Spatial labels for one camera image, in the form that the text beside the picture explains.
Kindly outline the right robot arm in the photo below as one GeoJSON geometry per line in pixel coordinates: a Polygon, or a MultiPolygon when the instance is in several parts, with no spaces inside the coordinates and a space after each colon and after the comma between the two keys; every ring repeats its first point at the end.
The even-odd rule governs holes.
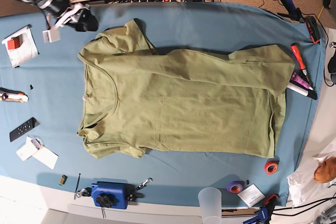
{"type": "Polygon", "coordinates": [[[76,31],[97,31],[98,21],[88,4],[72,4],[70,0],[18,0],[34,6],[45,17],[47,31],[70,26],[76,31]]]}

